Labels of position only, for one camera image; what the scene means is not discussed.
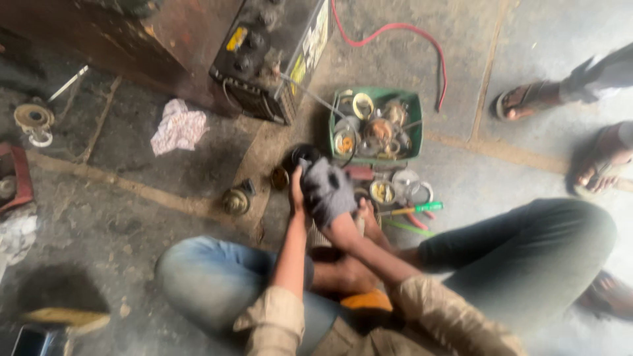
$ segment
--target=sticker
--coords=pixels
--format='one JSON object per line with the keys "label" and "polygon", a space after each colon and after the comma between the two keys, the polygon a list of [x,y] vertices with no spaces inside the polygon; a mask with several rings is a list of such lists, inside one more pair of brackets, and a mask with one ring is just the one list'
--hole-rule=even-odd
{"label": "sticker", "polygon": [[323,6],[316,18],[314,30],[309,28],[306,38],[303,41],[303,53],[306,56],[306,67],[308,72],[311,72],[317,67],[316,65],[321,58],[325,45],[327,44],[327,24],[330,15],[329,6],[330,3],[328,1],[323,2]]}
{"label": "sticker", "polygon": [[231,36],[229,43],[227,44],[227,51],[237,51],[242,43],[244,43],[246,35],[248,35],[248,29],[246,27],[238,27],[237,30],[235,30],[233,36]]}
{"label": "sticker", "polygon": [[[297,83],[301,83],[305,76],[306,76],[306,62],[303,60],[303,54],[300,54],[299,58],[297,58],[297,61],[294,63],[294,68],[292,69],[292,72],[290,73],[290,78],[292,78]],[[290,88],[292,88],[292,95],[295,95],[296,90],[297,90],[296,86],[294,84],[291,84]]]}
{"label": "sticker", "polygon": [[321,12],[318,14],[318,18],[316,20],[316,28],[317,37],[316,37],[316,50],[314,54],[313,66],[312,69],[316,68],[319,59],[321,58],[321,54],[323,54],[323,50],[325,49],[325,45],[327,44],[327,30],[328,30],[328,22],[330,16],[330,2],[325,1],[323,3],[323,7],[321,8]]}

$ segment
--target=green plastic crate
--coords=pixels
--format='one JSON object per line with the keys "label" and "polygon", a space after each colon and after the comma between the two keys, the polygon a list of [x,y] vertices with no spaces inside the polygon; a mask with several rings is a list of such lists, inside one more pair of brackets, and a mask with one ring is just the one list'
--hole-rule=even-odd
{"label": "green plastic crate", "polygon": [[[382,101],[382,98],[393,98],[397,96],[404,103],[406,103],[409,108],[407,110],[408,113],[408,121],[405,125],[422,121],[423,111],[422,104],[420,104],[420,98],[418,94],[412,91],[405,91],[401,89],[390,89],[390,88],[381,88],[381,87],[348,87],[344,89],[339,89],[334,93],[334,104],[336,104],[339,100],[339,95],[342,91],[351,89],[353,91],[353,95],[359,92],[364,92],[367,94],[374,103],[379,103]],[[336,123],[336,115],[334,112],[330,112],[330,152],[332,157],[338,160],[347,160],[349,156],[341,156],[336,153],[334,150],[334,125]],[[420,156],[420,152],[422,151],[422,141],[423,141],[423,125],[416,125],[406,131],[406,133],[411,138],[411,151],[408,153],[408,156],[402,157],[397,160],[381,160],[379,158],[363,158],[356,157],[351,160],[353,163],[361,163],[361,164],[372,164],[372,165],[380,165],[380,164],[393,164],[393,163],[405,163],[412,159],[418,158]]]}

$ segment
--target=orange cloth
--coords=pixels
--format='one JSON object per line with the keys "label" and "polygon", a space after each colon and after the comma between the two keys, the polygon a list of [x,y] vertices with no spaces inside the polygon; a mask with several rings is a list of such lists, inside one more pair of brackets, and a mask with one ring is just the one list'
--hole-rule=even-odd
{"label": "orange cloth", "polygon": [[389,301],[389,297],[379,289],[365,294],[349,296],[341,300],[341,305],[350,309],[374,308],[383,309],[388,312],[394,310]]}

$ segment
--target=green screwdriver handle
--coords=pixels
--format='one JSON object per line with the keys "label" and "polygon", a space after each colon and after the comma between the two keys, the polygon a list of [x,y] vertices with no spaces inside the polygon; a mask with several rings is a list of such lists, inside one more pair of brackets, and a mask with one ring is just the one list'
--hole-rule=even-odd
{"label": "green screwdriver handle", "polygon": [[434,212],[436,210],[442,210],[444,208],[444,203],[441,201],[431,201],[430,203],[416,205],[415,212]]}

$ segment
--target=smartphone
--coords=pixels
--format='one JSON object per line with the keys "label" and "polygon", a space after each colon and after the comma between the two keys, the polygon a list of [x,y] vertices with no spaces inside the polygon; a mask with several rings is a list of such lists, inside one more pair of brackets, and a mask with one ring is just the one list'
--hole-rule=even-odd
{"label": "smartphone", "polygon": [[11,356],[45,356],[51,344],[51,333],[36,325],[24,325],[20,329]]}

